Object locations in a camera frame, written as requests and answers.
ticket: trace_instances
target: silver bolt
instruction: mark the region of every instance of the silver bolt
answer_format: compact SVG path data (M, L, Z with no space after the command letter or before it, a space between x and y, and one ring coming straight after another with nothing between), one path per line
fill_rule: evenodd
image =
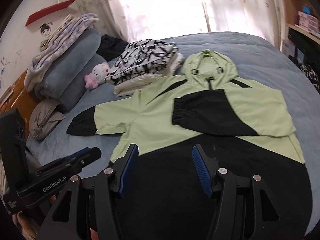
M261 180L261 176L256 174L256 175L253 176L253 179L255 181L260 181Z
M113 173L113 169L112 169L112 168L106 168L106 169L104 170L104 173L105 173L105 174L111 174L111 173Z
M220 169L218 169L218 171L219 171L219 173L221 173L221 174L226 174L226 173L228 172L228 170L225 169L225 168L220 168Z
M75 181L77 181L79 179L79 177L77 176L77 175L73 175L73 176L71 176L71 178L70 178L70 180L72 181L72 182L75 182Z

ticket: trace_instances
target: plush toy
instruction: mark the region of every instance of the plush toy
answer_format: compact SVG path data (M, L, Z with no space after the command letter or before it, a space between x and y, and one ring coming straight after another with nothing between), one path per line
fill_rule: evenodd
M106 76L109 75L110 66L107 62L96 65L89 75L84 76L85 88L95 89L103 84Z

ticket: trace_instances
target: white floral curtain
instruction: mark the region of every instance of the white floral curtain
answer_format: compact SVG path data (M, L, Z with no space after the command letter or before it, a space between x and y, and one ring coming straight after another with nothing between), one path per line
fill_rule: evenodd
M102 22L108 21L112 14L112 21L103 27L111 28L129 42L233 31L260 36L279 48L285 32L282 0L80 1L85 12L95 10L102 15Z

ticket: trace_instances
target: jacket zipper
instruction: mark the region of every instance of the jacket zipper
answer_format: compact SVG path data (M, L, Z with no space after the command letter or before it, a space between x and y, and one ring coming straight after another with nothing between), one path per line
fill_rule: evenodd
M211 80L212 80L212 79L207 79L207 82L208 82L208 84L209 84L209 90L212 90Z

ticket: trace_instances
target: bed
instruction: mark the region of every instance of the bed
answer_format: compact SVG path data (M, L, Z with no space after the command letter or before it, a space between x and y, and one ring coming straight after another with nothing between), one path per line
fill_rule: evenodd
M240 77L253 79L282 91L297 129L296 135L304 154L312 188L313 210L306 233L310 232L320 218L320 96L311 82L295 64L260 37L221 32L192 34L164 41L175 42L179 53L186 58L204 49L220 52L233 60ZM95 90L87 90L48 137L43 141L36 141L29 136L27 147L42 165L85 147L99 147L102 151L100 160L85 167L80 176L86 178L98 174L108 166L112 150L119 142L121 134L78 137L68 135L66 130L72 118L85 109L123 98L126 97L116 97L113 86L108 83Z

